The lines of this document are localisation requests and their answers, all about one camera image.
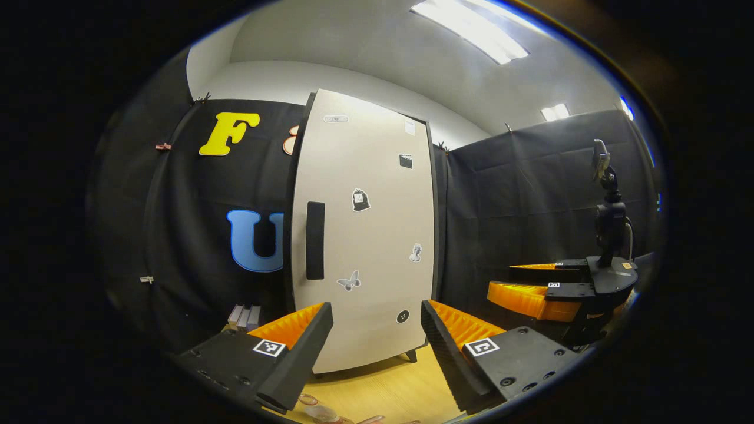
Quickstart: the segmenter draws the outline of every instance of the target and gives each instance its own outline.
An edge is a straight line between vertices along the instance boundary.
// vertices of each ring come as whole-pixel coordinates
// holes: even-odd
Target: cabinet leg
[[[411,349],[408,352],[406,352],[406,356],[409,357],[409,362],[411,362],[412,364],[415,363],[417,361],[416,360],[416,349]]]

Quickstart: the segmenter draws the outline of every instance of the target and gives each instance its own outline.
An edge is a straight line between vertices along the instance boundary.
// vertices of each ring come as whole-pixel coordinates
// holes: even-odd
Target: orange foam pad
[[[487,299],[495,305],[538,320],[571,322],[581,302],[548,301],[547,287],[489,282]]]
[[[437,312],[437,315],[440,316],[440,319],[443,320],[445,328],[448,329],[458,350],[461,350],[466,343],[476,342],[486,337],[505,333],[505,330],[502,328],[480,320],[466,312],[459,311],[434,300],[430,300],[429,303],[434,308],[434,311]]]
[[[324,302],[300,309],[292,314],[255,328],[247,334],[259,337],[260,339],[285,343],[288,349],[293,349],[293,345],[299,340],[299,337],[306,330],[306,326],[309,325],[312,318],[320,311],[322,305],[324,305]]]
[[[512,265],[511,268],[534,268],[534,269],[555,269],[554,263],[535,263],[532,265]]]

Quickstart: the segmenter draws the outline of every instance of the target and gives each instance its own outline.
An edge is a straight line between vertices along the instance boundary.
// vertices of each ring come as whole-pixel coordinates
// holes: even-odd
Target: wooden floor
[[[327,373],[321,379],[312,377],[303,392],[354,422],[384,415],[384,424],[401,424],[414,419],[422,424],[439,424],[461,415],[432,348],[417,349],[416,355],[418,361],[414,364],[401,355]],[[311,423],[300,402],[284,416],[292,421]]]

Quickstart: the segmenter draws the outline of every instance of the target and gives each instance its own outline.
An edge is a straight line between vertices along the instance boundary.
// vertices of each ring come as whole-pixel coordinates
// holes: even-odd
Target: black circle sticker
[[[398,324],[403,324],[404,322],[408,320],[409,320],[409,312],[406,311],[405,309],[403,311],[400,311],[400,313],[398,313],[398,316],[395,318],[395,321]]]

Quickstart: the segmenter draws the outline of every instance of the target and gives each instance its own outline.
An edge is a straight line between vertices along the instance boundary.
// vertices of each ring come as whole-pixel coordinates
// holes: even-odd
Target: cabinet door
[[[314,372],[417,348],[425,342],[420,306],[433,294],[436,256],[428,129],[322,89],[305,119],[293,157],[287,265],[296,309],[333,307]]]

